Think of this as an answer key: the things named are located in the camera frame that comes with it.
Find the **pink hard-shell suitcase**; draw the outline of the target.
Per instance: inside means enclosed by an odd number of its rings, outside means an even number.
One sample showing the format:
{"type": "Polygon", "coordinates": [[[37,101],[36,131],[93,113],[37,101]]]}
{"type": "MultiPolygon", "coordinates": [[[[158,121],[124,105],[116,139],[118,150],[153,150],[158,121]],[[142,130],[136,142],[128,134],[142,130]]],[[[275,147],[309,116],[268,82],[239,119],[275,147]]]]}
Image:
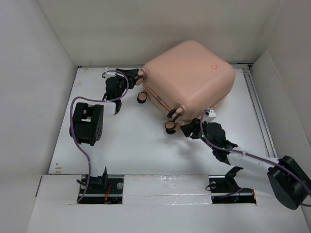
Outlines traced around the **pink hard-shell suitcase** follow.
{"type": "Polygon", "coordinates": [[[199,42],[184,41],[147,62],[138,72],[143,91],[139,103],[150,99],[166,114],[168,134],[214,108],[231,91],[236,73],[228,62],[199,42]]]}

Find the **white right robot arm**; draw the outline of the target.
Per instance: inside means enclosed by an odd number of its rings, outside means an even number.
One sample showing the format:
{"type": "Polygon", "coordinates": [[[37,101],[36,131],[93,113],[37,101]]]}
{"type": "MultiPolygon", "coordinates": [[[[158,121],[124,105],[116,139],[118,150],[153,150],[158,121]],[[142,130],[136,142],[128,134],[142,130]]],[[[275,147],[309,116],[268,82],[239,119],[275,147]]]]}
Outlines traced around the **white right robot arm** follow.
{"type": "Polygon", "coordinates": [[[226,138],[219,123],[197,118],[181,126],[185,137],[201,139],[217,160],[231,165],[226,173],[225,186],[230,191],[238,188],[255,189],[275,196],[285,207],[295,210],[311,194],[311,180],[290,156],[282,158],[258,157],[242,150],[226,138]]]}

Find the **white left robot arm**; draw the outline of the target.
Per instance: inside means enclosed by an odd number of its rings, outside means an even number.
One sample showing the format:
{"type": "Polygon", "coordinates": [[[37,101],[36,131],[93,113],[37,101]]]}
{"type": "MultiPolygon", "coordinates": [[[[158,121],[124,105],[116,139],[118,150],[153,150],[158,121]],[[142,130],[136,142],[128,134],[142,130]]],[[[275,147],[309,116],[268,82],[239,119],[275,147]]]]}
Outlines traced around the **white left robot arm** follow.
{"type": "Polygon", "coordinates": [[[69,134],[77,148],[85,155],[88,164],[88,174],[77,182],[84,187],[83,195],[92,188],[97,192],[104,192],[108,188],[108,175],[104,171],[102,176],[91,176],[91,158],[81,147],[81,144],[94,146],[101,139],[103,133],[104,114],[119,113],[121,99],[128,90],[139,85],[143,79],[138,76],[139,69],[105,69],[102,78],[105,79],[105,94],[101,100],[91,100],[85,97],[75,97],[69,108],[69,134]]]}

